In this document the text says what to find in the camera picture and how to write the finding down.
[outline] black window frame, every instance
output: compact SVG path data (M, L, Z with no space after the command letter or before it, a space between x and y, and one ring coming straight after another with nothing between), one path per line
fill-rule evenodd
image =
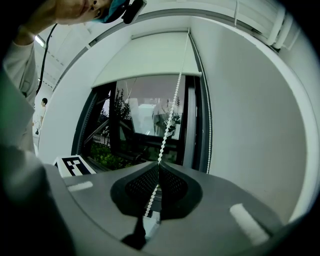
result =
M86 144L84 142L86 138L88 138L97 129L97 121L99 119L104 102L107 99L110 100L109 128L110 133L114 134L116 125L114 125L113 122L113 114L116 89L116 81L93 88L82 109L80 118L77 123L71 154L81 155L82 158L88 159L88 164L91 166L93 165L93 159L90 158L90 150L93 139L90 139ZM202 88L201 80L199 79L199 77L186 75L184 105L181 117L181 131L179 133L179 139L167 139L165 145L166 147L164 148L164 150L169 150L171 148L177 151L177 164L183 165L188 168L193 168L201 172L205 172L204 167L201 168L201 161L205 159L204 155L208 156L208 153L204 154L203 151L206 148L203 145L205 136L203 132L199 132L203 129L203 126L206 123L204 122L204 117L206 115L203 114L206 105L206 102L202 101L204 97L203 93L204 89ZM109 97L101 99L101 95L106 96L109 94ZM159 146L159 149L161 148L163 140L162 137L144 135L139 133L135 133L135 136L140 139L139 141L142 145L154 143ZM118 139L118 137L110 137L110 150L112 154L132 161L132 158L128 158L123 152L117 151L115 150L115 147L112 147L112 145L116 145L117 141L115 139Z
M192 168L202 173L207 173L208 165L211 163L211 155L209 155L209 148L213 146L212 133L212 110L211 100L208 87L208 81L206 79L206 71L203 68L202 60L197 49L196 43L189 34L190 42L192 45L195 61L198 70L202 72L201 77L195 77L195 96L196 96L196 142L195 142L195 154L193 157Z

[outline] white wall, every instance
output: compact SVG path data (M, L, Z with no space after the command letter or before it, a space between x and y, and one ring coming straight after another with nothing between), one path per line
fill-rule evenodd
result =
M129 25L104 38L81 56L60 81L50 100L42 125L40 159L52 164L57 156L70 155L77 123L91 86L107 63L131 40L131 35L172 28L173 24L175 28L186 28L189 20L188 16L170 16Z
M312 109L317 123L318 141L320 138L320 64L317 54L314 52L306 36L301 33L291 50L282 48L279 57L294 71L302 82L308 98L312 104ZM316 179L319 187L319 175ZM313 200L316 199L318 191L314 191Z
M315 156L307 151L319 148L310 143L316 125L302 84L275 53L244 32L195 17L191 32L210 91L210 174L249 191L287 223L305 175L315 174Z

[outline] roller blind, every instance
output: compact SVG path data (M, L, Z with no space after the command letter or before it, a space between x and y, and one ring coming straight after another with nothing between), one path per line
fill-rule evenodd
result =
M128 78L178 75L186 39L186 32L169 32L131 40L109 61L93 87ZM182 74L201 76L189 38Z

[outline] curved wall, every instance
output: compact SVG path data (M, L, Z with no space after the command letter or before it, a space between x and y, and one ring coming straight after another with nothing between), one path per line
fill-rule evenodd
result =
M284 223L305 213L319 144L303 85L271 49L238 29L194 17L191 31L210 91L210 174L249 191Z

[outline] white sleeve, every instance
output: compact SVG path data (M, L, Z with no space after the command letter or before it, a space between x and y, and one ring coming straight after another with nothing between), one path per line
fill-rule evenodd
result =
M34 106L38 87L34 43L20 46L12 42L3 59L2 65L14 86L24 93L26 100L31 106ZM25 128L20 147L23 150L35 151L32 135L32 120L30 120Z
M8 52L3 59L3 68L14 85L20 89L27 63L33 54L34 43L29 45L17 45L11 43Z
M41 110L40 110L40 117L44 117L45 116L45 112L46 112L46 108L45 107L42 107Z

